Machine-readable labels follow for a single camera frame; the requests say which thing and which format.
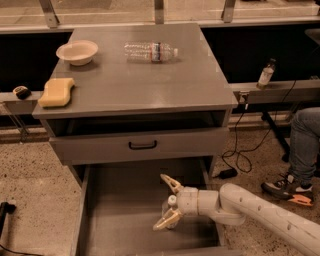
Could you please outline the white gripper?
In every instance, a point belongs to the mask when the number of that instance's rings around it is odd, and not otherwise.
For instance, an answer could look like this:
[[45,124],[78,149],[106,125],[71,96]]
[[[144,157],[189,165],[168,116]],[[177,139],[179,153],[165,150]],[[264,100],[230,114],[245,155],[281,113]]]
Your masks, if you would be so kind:
[[153,225],[154,231],[170,228],[176,225],[183,215],[198,214],[198,192],[197,188],[184,187],[180,182],[166,174],[161,174],[160,178],[169,186],[174,194],[177,194],[178,209],[170,208],[164,215]]

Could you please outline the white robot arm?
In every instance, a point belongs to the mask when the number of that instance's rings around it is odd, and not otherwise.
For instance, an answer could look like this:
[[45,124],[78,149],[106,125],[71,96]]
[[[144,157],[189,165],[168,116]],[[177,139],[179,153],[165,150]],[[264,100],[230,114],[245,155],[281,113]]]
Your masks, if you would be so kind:
[[185,187],[166,174],[161,179],[173,192],[167,199],[169,209],[153,230],[178,223],[184,216],[206,216],[224,225],[242,225],[247,216],[281,237],[304,256],[320,256],[320,225],[272,204],[231,183],[216,190]]

